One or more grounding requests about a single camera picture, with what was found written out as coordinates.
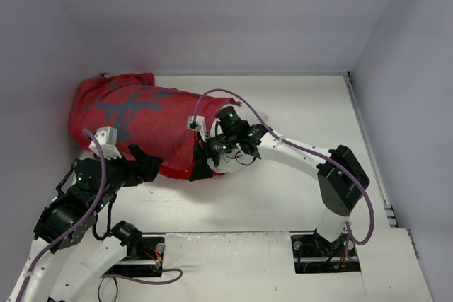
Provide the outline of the red navy pillowcase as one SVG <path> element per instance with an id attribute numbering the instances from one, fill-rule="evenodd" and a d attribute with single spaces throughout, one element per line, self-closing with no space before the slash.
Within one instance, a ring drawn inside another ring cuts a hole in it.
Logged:
<path id="1" fill-rule="evenodd" d="M 193 114 L 215 125 L 215 115 L 233 98 L 200 97 L 176 88 L 156 86 L 152 73 L 94 76 L 81 82 L 69 115 L 69 132 L 80 148 L 89 140 L 83 130 L 96 132 L 110 126 L 117 130 L 116 146 L 131 159 L 128 146 L 138 145 L 145 153 L 160 157 L 160 174 L 187 180 L 194 166 L 193 149 L 197 134 L 187 128 Z"/>

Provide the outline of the white pillow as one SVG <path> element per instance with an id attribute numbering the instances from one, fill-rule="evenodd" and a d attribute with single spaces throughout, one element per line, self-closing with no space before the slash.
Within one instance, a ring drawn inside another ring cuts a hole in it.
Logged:
<path id="1" fill-rule="evenodd" d="M 258 137 L 252 129 L 269 120 L 267 114 L 254 115 L 242 105 L 225 105 L 215 115 L 207 140 L 207 164 L 215 175 L 236 173 L 257 159 Z"/>

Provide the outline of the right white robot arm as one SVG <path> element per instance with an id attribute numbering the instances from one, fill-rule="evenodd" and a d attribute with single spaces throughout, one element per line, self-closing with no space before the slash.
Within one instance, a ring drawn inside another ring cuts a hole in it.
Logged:
<path id="1" fill-rule="evenodd" d="M 215 115 L 211 129 L 199 115 L 188 117 L 187 128 L 198 137 L 191 181 L 236 173 L 257 160 L 274 161 L 317 180 L 325 210 L 314 231 L 313 244 L 322 254 L 338 247 L 349 216 L 369 187 L 369 178 L 350 148 L 299 144 L 269 132 L 263 124 L 250 124 L 231 105 Z"/>

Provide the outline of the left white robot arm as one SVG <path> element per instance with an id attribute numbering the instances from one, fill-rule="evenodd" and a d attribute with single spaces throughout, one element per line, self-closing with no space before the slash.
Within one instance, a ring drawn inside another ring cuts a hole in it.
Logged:
<path id="1" fill-rule="evenodd" d="M 60 192 L 38 219 L 29 258 L 10 301 L 46 301 L 76 246 L 119 189 L 154 181 L 162 158 L 146 154 L 136 144 L 129 150 L 132 160 L 95 156 L 76 162 L 75 183 Z"/>

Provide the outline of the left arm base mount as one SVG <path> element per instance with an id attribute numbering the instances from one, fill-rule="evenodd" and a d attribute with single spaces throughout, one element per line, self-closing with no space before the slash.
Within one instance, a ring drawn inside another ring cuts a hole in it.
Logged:
<path id="1" fill-rule="evenodd" d="M 105 274 L 132 278 L 161 277 L 166 248 L 163 235 L 142 233 L 126 221 L 116 224 L 110 234 L 126 247 L 126 255 L 109 266 Z"/>

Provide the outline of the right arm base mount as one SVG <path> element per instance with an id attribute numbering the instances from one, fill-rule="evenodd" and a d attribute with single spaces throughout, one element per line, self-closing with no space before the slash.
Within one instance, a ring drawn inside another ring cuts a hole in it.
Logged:
<path id="1" fill-rule="evenodd" d="M 360 272 L 355 244 L 342 233 L 334 243 L 324 243 L 313 233 L 290 236 L 296 274 L 340 274 Z"/>

